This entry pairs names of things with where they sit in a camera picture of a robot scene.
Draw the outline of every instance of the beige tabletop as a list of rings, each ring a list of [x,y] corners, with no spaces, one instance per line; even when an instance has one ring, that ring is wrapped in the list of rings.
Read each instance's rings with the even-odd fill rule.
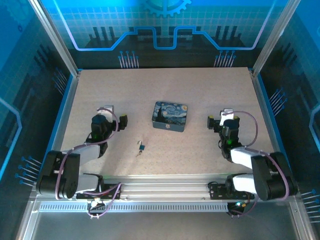
[[[184,132],[153,128],[156,101],[188,106]],[[222,157],[219,135],[207,129],[208,115],[223,108],[254,115],[259,134],[252,148],[273,150],[257,96],[246,67],[83,70],[64,135],[62,150],[83,143],[96,109],[114,105],[128,115],[128,126],[110,139],[106,153],[84,164],[82,173],[102,175],[165,175],[248,173],[251,170]],[[239,140],[250,143],[253,120],[242,114]],[[139,152],[138,141],[145,145]]]

